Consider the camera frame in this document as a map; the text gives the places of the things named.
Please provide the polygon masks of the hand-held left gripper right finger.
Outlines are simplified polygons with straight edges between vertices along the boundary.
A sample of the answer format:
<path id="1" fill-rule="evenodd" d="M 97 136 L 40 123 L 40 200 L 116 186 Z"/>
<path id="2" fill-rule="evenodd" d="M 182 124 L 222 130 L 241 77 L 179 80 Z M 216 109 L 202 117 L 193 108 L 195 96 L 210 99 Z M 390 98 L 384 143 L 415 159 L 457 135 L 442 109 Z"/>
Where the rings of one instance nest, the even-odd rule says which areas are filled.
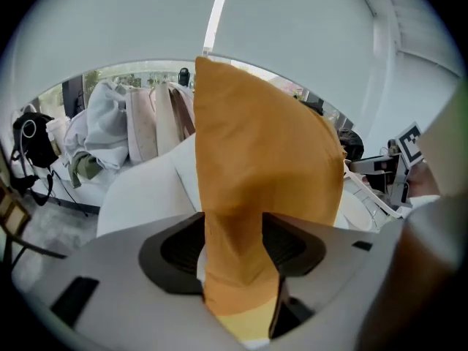
<path id="1" fill-rule="evenodd" d="M 265 246 L 284 280 L 274 339 L 358 339 L 401 236 L 264 214 Z"/>

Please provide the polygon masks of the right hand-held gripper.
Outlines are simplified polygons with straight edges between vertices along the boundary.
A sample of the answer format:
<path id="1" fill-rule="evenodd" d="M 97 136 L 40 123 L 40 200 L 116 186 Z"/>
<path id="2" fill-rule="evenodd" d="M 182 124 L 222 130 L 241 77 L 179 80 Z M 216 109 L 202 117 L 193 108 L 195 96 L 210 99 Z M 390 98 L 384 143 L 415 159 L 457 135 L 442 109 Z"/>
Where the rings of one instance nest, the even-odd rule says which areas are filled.
<path id="1" fill-rule="evenodd" d="M 385 174 L 385 196 L 393 210 L 402 206 L 412 207 L 407 201 L 410 191 L 408 178 L 411 169 L 423 160 L 418 147 L 420 136 L 420 127 L 413 122 L 398 136 L 388 141 L 387 156 L 390 158 L 388 163 L 390 172 Z M 353 173 L 379 175 L 384 173 L 383 162 L 383 157 L 370 157 L 351 161 L 348 168 Z"/>

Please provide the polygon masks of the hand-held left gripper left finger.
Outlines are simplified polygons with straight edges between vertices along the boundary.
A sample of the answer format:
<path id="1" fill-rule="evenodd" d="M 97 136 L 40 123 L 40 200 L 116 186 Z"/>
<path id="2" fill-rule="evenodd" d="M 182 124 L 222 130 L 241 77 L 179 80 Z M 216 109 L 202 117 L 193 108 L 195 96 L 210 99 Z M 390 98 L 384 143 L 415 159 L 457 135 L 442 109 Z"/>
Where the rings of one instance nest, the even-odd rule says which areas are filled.
<path id="1" fill-rule="evenodd" d="M 95 238 L 56 262 L 23 297 L 54 335 L 77 350 L 236 350 L 237 341 L 200 297 L 167 294 L 138 264 L 145 239 L 185 218 L 173 216 Z M 51 306 L 78 276 L 99 284 L 69 328 Z"/>

